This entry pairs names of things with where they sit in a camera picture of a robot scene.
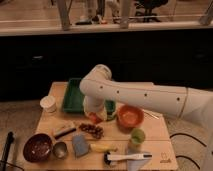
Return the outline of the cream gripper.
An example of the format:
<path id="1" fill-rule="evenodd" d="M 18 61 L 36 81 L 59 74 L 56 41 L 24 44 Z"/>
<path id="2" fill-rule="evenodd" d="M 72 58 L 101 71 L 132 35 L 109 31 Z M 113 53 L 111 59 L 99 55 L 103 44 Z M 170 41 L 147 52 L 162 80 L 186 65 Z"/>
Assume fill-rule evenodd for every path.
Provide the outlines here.
<path id="1" fill-rule="evenodd" d="M 107 111 L 104 107 L 101 107 L 99 109 L 93 109 L 93 108 L 85 108 L 84 109 L 85 115 L 89 118 L 90 113 L 95 113 L 97 117 L 101 119 L 101 121 L 107 120 Z"/>

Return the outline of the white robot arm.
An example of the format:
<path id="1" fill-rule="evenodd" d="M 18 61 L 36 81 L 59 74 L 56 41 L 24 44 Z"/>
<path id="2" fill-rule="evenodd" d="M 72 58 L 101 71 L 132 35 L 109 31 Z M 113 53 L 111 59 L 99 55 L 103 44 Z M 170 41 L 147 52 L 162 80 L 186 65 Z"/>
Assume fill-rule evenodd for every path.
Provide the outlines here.
<path id="1" fill-rule="evenodd" d="M 161 86 L 144 82 L 112 81 L 111 70 L 96 65 L 80 82 L 87 112 L 98 113 L 105 100 L 185 119 L 207 129 L 209 143 L 201 171 L 213 171 L 213 92 L 178 86 Z"/>

